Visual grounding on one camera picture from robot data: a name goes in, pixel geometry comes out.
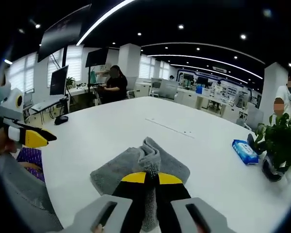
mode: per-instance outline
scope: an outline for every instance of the black ceiling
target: black ceiling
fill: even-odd
[[[91,13],[85,22],[87,27],[121,0],[92,2]],[[47,0],[39,3],[28,21],[20,25],[25,34],[17,34],[10,59],[13,61],[37,51],[43,32],[48,27],[89,3],[89,0],[69,2]],[[271,17],[264,16],[263,9],[269,9]],[[30,19],[41,24],[41,28],[36,29],[29,22]],[[183,30],[178,29],[179,24],[184,25]],[[242,33],[247,35],[246,40],[240,39]],[[228,47],[256,57],[265,64],[235,51],[206,45],[156,45],[143,47],[143,53],[211,58],[242,67],[263,77],[265,67],[271,63],[279,62],[288,68],[288,63],[291,62],[291,1],[136,0],[102,22],[85,39],[84,45],[120,47],[127,43],[145,46],[168,42],[205,43]],[[229,75],[249,82],[249,87],[262,90],[263,80],[229,65],[196,58],[157,57],[157,59],[170,60],[170,63],[178,65],[224,68],[231,71]]]

